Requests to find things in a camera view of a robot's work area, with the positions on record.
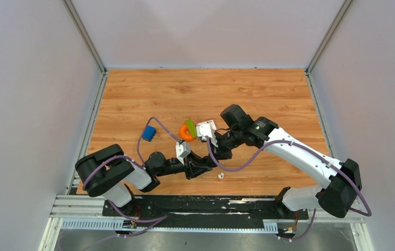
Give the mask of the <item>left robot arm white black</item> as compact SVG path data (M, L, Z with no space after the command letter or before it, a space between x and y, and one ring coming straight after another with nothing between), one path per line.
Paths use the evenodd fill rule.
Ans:
M76 162L75 170L83 182L82 189L90 197L103 196L114 203L123 216L129 216L135 212L136 202L121 181L141 192L149 192L160 185L160 176L184 173L186 179L192 179L215 166L210 157L200 157L181 146L177 146L174 158L167 159L163 153L153 152L140 165L114 144L82 157Z

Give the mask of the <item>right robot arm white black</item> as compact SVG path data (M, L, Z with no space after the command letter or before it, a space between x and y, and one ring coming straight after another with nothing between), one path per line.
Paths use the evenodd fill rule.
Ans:
M281 191L274 204L274 211L280 218L288 218L301 209L317 208L337 218L344 218L349 211L371 215L368 204L364 204L364 212L352 207L357 198L364 199L359 165L354 160L341 161L324 155L266 117L253 120L236 104L228 106L220 116L228 125L224 134L217 132L213 122L196 126L200 140L206 142L210 158L218 167L237 172L246 168L261 152L268 152L288 161L316 181L315 186L289 187ZM227 168L219 162L230 158L231 151L242 144L258 148L245 164Z

